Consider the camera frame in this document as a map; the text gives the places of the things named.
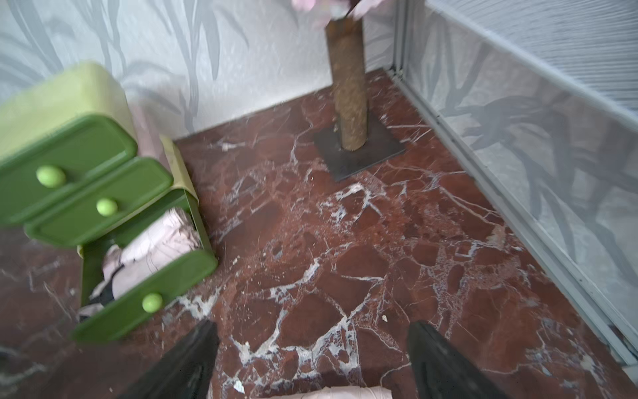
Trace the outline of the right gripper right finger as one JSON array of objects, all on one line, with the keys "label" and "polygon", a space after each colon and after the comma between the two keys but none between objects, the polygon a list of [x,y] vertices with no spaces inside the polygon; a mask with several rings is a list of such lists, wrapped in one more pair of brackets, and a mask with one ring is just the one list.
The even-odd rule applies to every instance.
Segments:
[{"label": "right gripper right finger", "polygon": [[407,347],[420,398],[508,398],[427,322],[410,324]]}]

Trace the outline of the pink umbrella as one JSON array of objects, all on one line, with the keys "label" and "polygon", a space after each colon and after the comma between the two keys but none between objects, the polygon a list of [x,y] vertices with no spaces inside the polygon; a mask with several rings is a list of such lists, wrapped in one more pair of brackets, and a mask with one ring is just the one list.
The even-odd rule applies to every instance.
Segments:
[{"label": "pink umbrella", "polygon": [[298,393],[271,399],[392,399],[392,392],[384,387],[324,387],[314,392]]},{"label": "pink umbrella", "polygon": [[103,280],[79,310],[79,319],[98,314],[176,259],[200,248],[190,215],[181,208],[169,209],[126,247],[109,247],[101,266]]}]

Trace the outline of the green bottom drawer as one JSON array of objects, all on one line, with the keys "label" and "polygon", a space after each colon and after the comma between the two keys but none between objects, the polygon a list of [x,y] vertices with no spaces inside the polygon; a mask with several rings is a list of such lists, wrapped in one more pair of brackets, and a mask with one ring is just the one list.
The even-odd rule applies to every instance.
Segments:
[{"label": "green bottom drawer", "polygon": [[152,313],[143,309],[143,300],[151,294],[161,297],[161,305],[171,303],[191,287],[211,275],[219,261],[209,242],[197,200],[184,189],[169,192],[156,203],[113,231],[81,247],[83,266],[81,276],[81,305],[86,306],[90,294],[103,281],[102,263],[114,244],[121,248],[130,244],[144,229],[151,226],[170,209],[182,209],[192,220],[201,247],[166,265],[144,279],[119,299],[106,304],[95,316],[81,321],[71,332],[76,342],[103,343],[118,340],[149,319]]}]

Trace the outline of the green drawer cabinet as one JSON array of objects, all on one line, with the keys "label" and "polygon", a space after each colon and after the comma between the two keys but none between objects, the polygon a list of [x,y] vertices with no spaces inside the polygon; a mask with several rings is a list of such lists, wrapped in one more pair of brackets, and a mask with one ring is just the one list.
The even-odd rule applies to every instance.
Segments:
[{"label": "green drawer cabinet", "polygon": [[[105,234],[123,225],[160,198],[177,189],[188,191],[199,205],[199,199],[177,146],[168,136],[161,134],[141,105],[127,100],[124,89],[109,71],[96,63],[85,63],[69,68],[3,103],[1,107],[1,160],[17,154],[18,151],[26,149],[27,146],[46,136],[54,134],[62,125],[88,115],[108,116],[129,133],[134,134],[137,141],[137,155],[81,189],[137,157],[158,161],[173,176],[173,184],[167,191],[138,209],[133,215]],[[16,225],[22,226],[25,231],[26,223],[36,219],[51,208],[23,224]],[[82,260],[82,266],[81,247],[86,244],[68,247],[77,250]],[[157,294],[151,294],[143,300],[143,309],[152,315],[163,307],[161,297]]]}]

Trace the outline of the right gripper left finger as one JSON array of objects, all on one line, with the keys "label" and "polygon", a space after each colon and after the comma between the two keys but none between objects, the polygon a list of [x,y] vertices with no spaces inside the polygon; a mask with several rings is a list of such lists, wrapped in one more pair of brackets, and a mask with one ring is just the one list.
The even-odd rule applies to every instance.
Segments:
[{"label": "right gripper left finger", "polygon": [[206,398],[219,348],[218,326],[200,321],[120,398]]}]

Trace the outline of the green top drawer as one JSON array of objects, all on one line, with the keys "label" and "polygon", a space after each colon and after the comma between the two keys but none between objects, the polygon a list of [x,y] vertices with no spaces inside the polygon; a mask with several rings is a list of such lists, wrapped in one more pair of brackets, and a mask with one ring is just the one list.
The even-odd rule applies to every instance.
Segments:
[{"label": "green top drawer", "polygon": [[62,125],[1,160],[1,225],[33,219],[136,155],[135,135],[108,116]]}]

